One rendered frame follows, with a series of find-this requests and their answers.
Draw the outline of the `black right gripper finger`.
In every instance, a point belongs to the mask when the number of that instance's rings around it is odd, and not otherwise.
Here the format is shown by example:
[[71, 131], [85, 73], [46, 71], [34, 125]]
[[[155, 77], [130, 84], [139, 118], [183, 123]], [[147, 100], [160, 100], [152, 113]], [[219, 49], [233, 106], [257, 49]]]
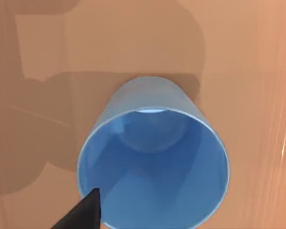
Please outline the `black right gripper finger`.
[[94, 188], [51, 229], [101, 229], [100, 189]]

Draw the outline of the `wooden surface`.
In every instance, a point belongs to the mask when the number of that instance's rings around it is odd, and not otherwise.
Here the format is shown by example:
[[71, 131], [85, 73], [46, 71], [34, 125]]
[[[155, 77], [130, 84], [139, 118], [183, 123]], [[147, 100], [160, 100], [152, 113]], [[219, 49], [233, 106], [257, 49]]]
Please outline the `wooden surface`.
[[228, 151], [201, 229], [286, 229], [286, 0], [0, 0], [0, 229], [79, 201], [80, 148], [140, 76], [179, 85]]

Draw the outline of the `blue cup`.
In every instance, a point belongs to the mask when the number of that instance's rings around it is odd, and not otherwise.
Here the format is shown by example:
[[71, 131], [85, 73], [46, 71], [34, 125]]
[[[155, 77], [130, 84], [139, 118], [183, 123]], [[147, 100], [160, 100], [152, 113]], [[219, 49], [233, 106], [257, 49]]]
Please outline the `blue cup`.
[[79, 154], [82, 197], [101, 193], [111, 229], [195, 229], [221, 205], [224, 144], [174, 82], [138, 77], [111, 97]]

